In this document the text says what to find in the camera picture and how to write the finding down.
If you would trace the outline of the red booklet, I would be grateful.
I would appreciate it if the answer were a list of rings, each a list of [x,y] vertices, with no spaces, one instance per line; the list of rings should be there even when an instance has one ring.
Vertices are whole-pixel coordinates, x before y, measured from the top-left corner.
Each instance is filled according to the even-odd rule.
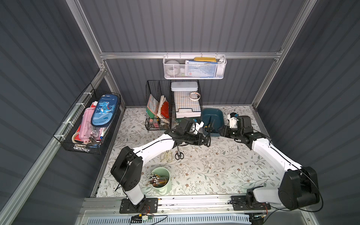
[[[165,119],[169,119],[170,118],[170,113],[169,113],[169,102],[168,101],[164,101],[161,109],[160,109],[160,115],[165,118]]]

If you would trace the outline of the white hanging mesh basket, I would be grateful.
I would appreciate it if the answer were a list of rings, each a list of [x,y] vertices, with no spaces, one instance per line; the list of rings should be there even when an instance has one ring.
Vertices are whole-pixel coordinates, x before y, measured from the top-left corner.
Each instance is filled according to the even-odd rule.
[[[227,59],[224,55],[183,56],[164,55],[164,78],[181,79],[223,79]]]

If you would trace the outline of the white checkered box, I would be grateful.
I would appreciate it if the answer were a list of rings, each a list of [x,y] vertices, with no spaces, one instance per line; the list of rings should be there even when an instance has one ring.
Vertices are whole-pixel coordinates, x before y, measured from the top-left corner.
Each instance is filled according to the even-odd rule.
[[[190,91],[174,92],[174,105],[176,118],[195,118],[201,117],[200,100],[191,101],[189,99]]]

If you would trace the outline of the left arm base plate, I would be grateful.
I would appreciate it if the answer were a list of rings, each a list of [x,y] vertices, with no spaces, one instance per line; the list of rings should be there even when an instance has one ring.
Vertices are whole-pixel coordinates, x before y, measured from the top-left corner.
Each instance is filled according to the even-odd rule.
[[[133,204],[128,198],[124,198],[121,201],[119,213],[131,214],[131,213],[156,213],[158,210],[158,198],[147,198],[138,203]]]

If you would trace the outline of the large black scissors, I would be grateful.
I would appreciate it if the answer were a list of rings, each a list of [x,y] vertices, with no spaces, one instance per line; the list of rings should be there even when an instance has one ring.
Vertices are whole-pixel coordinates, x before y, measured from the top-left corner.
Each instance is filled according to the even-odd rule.
[[[212,116],[210,116],[208,124],[204,127],[204,131],[207,133],[204,136],[204,146],[210,147],[211,134],[214,131],[214,120],[212,119]]]

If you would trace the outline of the cream handled kitchen scissors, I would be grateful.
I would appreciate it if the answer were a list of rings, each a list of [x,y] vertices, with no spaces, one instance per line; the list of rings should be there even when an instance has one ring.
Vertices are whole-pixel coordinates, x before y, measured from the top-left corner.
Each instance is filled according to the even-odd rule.
[[[165,151],[160,154],[160,161],[162,163],[170,163],[174,159],[173,154],[170,151]]]

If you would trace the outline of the white tape roll in basket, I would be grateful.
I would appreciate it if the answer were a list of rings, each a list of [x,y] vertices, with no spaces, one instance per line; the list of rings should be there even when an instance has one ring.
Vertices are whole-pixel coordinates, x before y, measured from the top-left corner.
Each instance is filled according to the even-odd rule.
[[[175,77],[180,73],[180,63],[176,60],[167,61],[164,70],[168,77]]]

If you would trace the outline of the small black scissors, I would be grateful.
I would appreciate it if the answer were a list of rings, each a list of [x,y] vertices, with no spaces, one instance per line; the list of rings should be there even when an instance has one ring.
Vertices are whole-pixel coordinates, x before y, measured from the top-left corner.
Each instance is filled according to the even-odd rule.
[[[175,159],[176,160],[184,159],[184,154],[180,151],[179,146],[177,146],[177,149],[176,149],[176,152],[175,152]]]

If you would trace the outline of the teal plastic storage box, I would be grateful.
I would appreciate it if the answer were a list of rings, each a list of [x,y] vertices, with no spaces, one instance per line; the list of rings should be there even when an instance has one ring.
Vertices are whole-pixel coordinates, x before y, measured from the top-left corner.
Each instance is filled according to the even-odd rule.
[[[212,119],[214,120],[214,131],[211,133],[211,137],[219,137],[219,130],[225,125],[223,112],[216,108],[203,109],[201,121],[204,122],[203,133],[205,135],[207,133],[204,131],[204,127],[208,124],[210,116],[212,116]]]

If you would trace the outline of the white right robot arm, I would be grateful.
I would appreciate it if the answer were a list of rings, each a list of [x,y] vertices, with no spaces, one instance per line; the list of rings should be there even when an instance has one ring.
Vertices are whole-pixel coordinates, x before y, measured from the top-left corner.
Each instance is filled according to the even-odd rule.
[[[257,204],[282,204],[286,209],[304,210],[305,207],[321,203],[323,197],[318,187],[316,171],[293,161],[271,142],[265,134],[254,130],[251,118],[231,113],[228,126],[218,130],[222,137],[233,139],[265,159],[278,173],[279,187],[253,187],[247,190],[245,202],[249,208]]]

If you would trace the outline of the pens in cup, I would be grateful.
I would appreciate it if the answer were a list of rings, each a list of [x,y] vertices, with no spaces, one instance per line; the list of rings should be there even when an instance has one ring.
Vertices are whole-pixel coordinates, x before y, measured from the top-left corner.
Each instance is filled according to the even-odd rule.
[[[155,188],[162,188],[169,182],[169,177],[152,173],[148,182]]]

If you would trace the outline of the yellow item in basket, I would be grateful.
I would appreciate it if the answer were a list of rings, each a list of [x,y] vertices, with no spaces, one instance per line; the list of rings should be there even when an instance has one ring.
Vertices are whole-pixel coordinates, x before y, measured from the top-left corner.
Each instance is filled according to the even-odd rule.
[[[211,63],[217,63],[217,59],[215,57],[195,57],[195,62],[211,62]]]

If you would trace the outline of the white paper stack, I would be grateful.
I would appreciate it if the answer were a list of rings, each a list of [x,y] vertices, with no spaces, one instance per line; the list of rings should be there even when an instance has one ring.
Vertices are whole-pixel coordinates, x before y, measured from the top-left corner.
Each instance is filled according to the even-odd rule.
[[[164,118],[163,115],[162,115],[162,112],[161,112],[161,109],[162,109],[162,106],[163,104],[166,102],[166,97],[164,95],[162,95],[160,97],[160,102],[159,102],[159,105],[158,105],[158,110],[157,110],[157,117],[159,118]]]

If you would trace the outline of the white tin case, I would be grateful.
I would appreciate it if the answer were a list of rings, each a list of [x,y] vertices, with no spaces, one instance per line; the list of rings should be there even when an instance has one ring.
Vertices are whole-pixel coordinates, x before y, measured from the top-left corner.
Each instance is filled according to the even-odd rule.
[[[197,82],[172,82],[171,91],[173,92],[196,92],[198,91]]]

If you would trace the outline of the blue white packet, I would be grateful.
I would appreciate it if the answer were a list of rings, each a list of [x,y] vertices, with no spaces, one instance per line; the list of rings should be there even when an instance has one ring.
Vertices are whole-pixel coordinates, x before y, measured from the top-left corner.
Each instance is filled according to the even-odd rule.
[[[218,63],[185,61],[185,75],[197,78],[214,78]]]

